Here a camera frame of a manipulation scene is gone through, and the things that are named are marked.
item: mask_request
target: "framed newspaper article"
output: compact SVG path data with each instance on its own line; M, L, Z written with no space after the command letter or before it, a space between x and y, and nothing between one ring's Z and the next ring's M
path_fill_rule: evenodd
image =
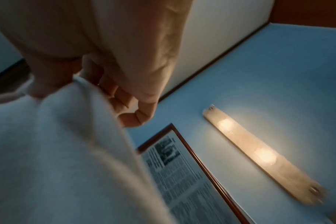
M250 224L173 124L137 150L179 223Z

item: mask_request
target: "hand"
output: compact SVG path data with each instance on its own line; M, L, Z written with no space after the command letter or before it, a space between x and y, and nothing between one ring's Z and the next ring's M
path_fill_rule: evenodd
M82 76L108 95L126 127L154 114L177 60L192 0L0 0L0 30L35 76L29 88L45 97Z

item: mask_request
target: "white cloth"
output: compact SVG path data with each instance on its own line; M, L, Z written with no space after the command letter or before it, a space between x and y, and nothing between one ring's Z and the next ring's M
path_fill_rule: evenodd
M94 86L0 105L0 224L172 222Z

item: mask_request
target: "wooden picture frame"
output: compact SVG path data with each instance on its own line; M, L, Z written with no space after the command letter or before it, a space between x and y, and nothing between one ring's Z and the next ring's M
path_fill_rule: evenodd
M159 141L162 137L164 137L170 131L174 131L174 133L177 135L179 140L186 147L186 149L189 151L191 156L194 158L194 160L197 162L199 167L202 169L204 174L211 181L212 185L215 187L217 192L222 196L222 198L227 203L227 205L230 207L232 212L236 215L236 217L241 222L241 224L250 224L250 222L247 220L247 218L243 215L243 213L240 211L238 206L235 204L231 196L226 192L224 187L215 179L215 177L211 174L211 172L206 168L206 166L202 163L202 161L194 153L194 151L191 149L191 147L188 145L188 143L185 141L183 136L179 133L179 131L176 129L176 127L173 124L166 126L163 130L161 130L160 132L155 134L152 138L150 138L145 143L143 143L141 146L139 146L137 148L138 153L141 154L145 152L150 146L155 144L157 141Z

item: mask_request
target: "newspaper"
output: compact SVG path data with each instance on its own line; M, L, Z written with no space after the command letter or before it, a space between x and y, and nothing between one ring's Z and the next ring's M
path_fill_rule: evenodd
M178 223L240 224L173 130L141 156Z

